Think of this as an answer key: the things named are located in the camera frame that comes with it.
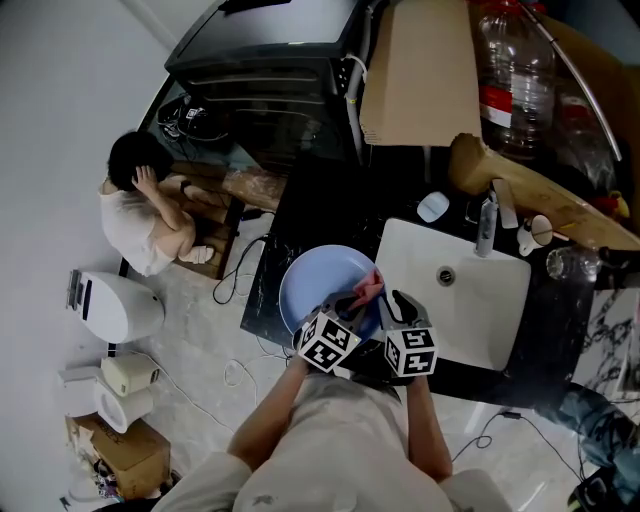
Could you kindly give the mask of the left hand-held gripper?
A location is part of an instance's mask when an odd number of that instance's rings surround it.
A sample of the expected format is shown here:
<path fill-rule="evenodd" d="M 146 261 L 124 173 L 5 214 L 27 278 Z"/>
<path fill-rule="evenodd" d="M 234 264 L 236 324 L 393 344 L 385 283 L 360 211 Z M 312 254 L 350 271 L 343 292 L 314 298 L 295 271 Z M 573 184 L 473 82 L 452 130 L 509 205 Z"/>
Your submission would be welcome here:
<path fill-rule="evenodd" d="M 332 293 L 296 330 L 293 348 L 309 365 L 324 373 L 332 372 L 361 340 L 369 340 L 378 330 L 377 302 L 354 307 L 358 299 L 355 294 Z"/>

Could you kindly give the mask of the pink cloth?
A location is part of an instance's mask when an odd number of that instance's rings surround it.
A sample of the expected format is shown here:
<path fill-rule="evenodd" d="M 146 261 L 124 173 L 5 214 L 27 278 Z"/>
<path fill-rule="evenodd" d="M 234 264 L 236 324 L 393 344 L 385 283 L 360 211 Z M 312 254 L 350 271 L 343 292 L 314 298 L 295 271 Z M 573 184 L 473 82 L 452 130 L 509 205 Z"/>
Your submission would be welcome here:
<path fill-rule="evenodd" d="M 356 300 L 349 306 L 348 311 L 358 309 L 369 304 L 384 288 L 384 279 L 380 271 L 374 267 L 354 288 Z"/>

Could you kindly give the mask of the blue round plate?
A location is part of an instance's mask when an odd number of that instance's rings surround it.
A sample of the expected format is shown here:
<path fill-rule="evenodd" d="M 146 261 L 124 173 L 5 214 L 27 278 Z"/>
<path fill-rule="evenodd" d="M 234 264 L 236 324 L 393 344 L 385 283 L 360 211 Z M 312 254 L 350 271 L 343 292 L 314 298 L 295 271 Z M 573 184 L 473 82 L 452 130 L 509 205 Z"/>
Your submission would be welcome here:
<path fill-rule="evenodd" d="M 343 245 L 323 245 L 296 258 L 281 281 L 279 309 L 287 334 L 281 342 L 292 347 L 294 331 L 327 296 L 351 292 L 373 269 L 373 261 Z"/>

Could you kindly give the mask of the white sink basin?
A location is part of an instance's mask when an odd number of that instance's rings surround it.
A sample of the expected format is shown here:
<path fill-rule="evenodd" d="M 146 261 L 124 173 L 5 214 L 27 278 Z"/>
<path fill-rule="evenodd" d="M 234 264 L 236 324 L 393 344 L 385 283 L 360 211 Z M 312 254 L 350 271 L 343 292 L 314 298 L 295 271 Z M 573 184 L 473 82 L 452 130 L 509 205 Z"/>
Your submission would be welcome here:
<path fill-rule="evenodd" d="M 524 311 L 531 266 L 405 220 L 386 221 L 376 266 L 386 289 L 398 289 L 426 309 L 439 356 L 489 370 L 506 368 Z"/>

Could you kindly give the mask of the black marble vanity table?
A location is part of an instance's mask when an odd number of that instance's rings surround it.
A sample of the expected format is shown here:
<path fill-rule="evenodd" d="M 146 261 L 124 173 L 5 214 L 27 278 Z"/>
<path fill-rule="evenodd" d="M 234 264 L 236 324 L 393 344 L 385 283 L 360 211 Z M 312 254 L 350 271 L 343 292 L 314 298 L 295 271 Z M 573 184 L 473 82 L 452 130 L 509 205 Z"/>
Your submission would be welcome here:
<path fill-rule="evenodd" d="M 304 156 L 289 176 L 273 218 L 241 327 L 282 346 L 291 334 L 280 313 L 286 270 L 321 245 L 352 247 L 374 258 L 385 221 L 415 221 L 430 186 L 424 159 L 409 148 L 378 149 L 370 168 Z M 502 371 L 439 360 L 429 378 L 435 393 L 529 408 L 556 405 L 572 380 L 593 301 L 591 284 L 562 284 L 547 274 L 547 250 L 527 258 L 531 278 L 515 346 Z"/>

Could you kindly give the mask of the chrome faucet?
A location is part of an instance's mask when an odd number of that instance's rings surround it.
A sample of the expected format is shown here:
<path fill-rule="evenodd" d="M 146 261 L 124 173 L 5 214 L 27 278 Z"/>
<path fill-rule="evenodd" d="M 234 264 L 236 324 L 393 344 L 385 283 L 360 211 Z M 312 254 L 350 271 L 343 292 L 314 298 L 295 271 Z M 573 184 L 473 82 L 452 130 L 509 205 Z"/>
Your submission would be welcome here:
<path fill-rule="evenodd" d="M 487 258 L 493 250 L 498 210 L 497 194 L 493 189 L 490 189 L 480 208 L 475 246 L 475 253 L 478 257 Z"/>

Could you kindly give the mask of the white cup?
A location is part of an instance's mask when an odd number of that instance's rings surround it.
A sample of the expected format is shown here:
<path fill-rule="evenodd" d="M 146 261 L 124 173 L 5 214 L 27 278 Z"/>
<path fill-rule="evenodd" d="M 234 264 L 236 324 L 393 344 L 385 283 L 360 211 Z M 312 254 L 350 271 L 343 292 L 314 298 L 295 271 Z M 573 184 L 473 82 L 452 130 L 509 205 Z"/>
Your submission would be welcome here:
<path fill-rule="evenodd" d="M 553 227 L 546 216 L 527 218 L 517 232 L 519 254 L 528 257 L 534 250 L 549 245 L 552 239 Z"/>

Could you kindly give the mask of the wooden platform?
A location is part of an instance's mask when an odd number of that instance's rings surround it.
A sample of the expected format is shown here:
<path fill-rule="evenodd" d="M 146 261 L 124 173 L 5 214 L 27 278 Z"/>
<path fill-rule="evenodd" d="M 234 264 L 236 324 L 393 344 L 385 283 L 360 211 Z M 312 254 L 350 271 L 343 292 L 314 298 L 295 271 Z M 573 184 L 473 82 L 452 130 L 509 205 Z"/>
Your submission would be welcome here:
<path fill-rule="evenodd" d="M 268 211 L 276 210 L 286 180 L 259 167 L 249 167 L 239 171 L 222 165 L 190 163 L 186 160 L 175 161 L 178 163 L 179 175 L 187 176 L 196 186 L 221 198 L 226 209 L 226 218 L 223 223 L 204 218 L 196 220 L 196 241 L 202 245 L 212 246 L 216 250 L 209 262 L 189 264 L 176 260 L 169 266 L 177 263 L 206 277 L 219 279 L 228 259 L 238 217 L 245 205 L 251 204 Z"/>

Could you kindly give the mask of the small clear plastic bottle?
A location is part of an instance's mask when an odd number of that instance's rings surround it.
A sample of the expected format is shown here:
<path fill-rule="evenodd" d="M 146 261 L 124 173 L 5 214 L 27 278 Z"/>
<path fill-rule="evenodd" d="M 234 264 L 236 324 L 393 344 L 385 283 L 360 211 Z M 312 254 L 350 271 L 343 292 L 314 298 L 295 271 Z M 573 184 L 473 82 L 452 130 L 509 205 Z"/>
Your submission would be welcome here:
<path fill-rule="evenodd" d="M 597 251 L 579 245 L 553 249 L 546 258 L 548 275 L 558 281 L 595 283 L 601 265 Z"/>

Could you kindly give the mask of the white marble cabinet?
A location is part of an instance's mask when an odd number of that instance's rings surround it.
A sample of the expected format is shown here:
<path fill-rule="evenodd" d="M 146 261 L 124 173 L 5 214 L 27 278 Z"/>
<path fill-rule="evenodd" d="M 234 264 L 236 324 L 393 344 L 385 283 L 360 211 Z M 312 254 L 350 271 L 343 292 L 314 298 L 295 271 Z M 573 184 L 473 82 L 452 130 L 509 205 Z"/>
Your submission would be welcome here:
<path fill-rule="evenodd" d="M 573 382 L 613 399 L 623 393 L 629 351 L 640 341 L 640 289 L 594 293 Z"/>

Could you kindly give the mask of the white oval appliance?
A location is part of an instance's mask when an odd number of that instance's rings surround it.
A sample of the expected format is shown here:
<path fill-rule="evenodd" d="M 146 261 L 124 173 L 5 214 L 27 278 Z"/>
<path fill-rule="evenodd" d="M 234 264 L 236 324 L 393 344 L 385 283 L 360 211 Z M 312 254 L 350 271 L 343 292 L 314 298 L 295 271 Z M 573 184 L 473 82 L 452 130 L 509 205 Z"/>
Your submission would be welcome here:
<path fill-rule="evenodd" d="M 115 345 L 155 334 L 165 319 L 163 304 L 151 289 L 107 272 L 72 270 L 66 308 L 93 335 Z"/>

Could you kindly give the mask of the beige box appliance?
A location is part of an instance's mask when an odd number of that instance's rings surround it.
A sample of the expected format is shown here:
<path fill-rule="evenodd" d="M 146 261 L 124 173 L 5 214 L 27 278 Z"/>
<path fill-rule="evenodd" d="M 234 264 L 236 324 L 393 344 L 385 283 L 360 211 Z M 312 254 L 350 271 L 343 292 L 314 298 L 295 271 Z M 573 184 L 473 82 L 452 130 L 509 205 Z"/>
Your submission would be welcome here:
<path fill-rule="evenodd" d="M 121 397 L 126 397 L 155 383 L 159 366 L 145 354 L 107 357 L 100 365 L 103 379 Z"/>

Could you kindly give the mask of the large open cardboard box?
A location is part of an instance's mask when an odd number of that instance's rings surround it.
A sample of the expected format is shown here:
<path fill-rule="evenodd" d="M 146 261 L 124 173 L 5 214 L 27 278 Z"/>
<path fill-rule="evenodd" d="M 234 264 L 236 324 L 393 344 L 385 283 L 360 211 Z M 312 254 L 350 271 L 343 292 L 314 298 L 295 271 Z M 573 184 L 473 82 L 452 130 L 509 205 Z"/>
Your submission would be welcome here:
<path fill-rule="evenodd" d="M 448 147 L 448 175 L 457 189 L 477 196 L 502 178 L 519 213 L 542 213 L 587 247 L 640 251 L 640 68 L 624 66 L 571 27 L 540 18 L 586 80 L 614 135 L 629 146 L 633 185 L 623 194 L 632 227 L 626 229 L 481 140 L 469 14 L 465 0 L 401 0 L 384 11 L 360 112 L 366 142 Z"/>

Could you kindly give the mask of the small cardboard box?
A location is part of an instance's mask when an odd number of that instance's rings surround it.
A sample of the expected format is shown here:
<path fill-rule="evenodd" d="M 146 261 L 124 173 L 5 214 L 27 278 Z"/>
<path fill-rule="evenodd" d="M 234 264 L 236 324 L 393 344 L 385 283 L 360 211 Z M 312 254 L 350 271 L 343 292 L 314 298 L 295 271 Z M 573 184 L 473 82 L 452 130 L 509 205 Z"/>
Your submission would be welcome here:
<path fill-rule="evenodd" d="M 107 494 L 122 501 L 148 498 L 169 481 L 170 443 L 143 420 L 124 433 L 96 413 L 65 422 L 81 467 Z"/>

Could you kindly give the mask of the metal rod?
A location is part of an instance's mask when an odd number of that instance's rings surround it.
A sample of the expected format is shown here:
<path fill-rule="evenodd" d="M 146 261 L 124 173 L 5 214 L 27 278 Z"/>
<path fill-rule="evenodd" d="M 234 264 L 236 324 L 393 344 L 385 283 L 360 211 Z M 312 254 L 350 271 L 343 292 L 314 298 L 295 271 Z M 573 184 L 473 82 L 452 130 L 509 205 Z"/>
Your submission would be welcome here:
<path fill-rule="evenodd" d="M 617 140 L 614 136 L 614 133 L 611 129 L 611 126 L 604 114 L 603 109 L 601 108 L 594 92 L 592 91 L 591 87 L 588 85 L 585 77 L 583 76 L 583 74 L 581 73 L 581 71 L 579 70 L 579 68 L 576 66 L 576 64 L 573 62 L 573 60 L 570 58 L 570 56 L 563 50 L 563 48 L 561 47 L 561 45 L 559 44 L 559 39 L 556 38 L 555 36 L 553 36 L 542 24 L 541 20 L 537 17 L 537 15 L 534 13 L 533 8 L 525 3 L 522 3 L 521 1 L 519 1 L 519 5 L 521 10 L 525 13 L 526 17 L 534 24 L 534 26 L 536 27 L 536 30 L 547 40 L 547 42 L 551 45 L 551 47 L 553 48 L 555 54 L 561 59 L 561 61 L 564 63 L 565 67 L 569 70 L 569 72 L 571 73 L 571 75 L 573 76 L 574 80 L 577 82 L 577 84 L 579 85 L 579 87 L 582 90 L 582 93 L 584 94 L 585 98 L 588 100 L 588 103 L 590 104 L 592 110 L 594 111 L 594 114 L 600 124 L 600 127 L 606 137 L 607 142 L 609 143 L 611 152 L 613 154 L 614 159 L 617 162 L 621 162 L 622 161 L 622 154 L 620 151 L 620 148 L 618 146 Z"/>

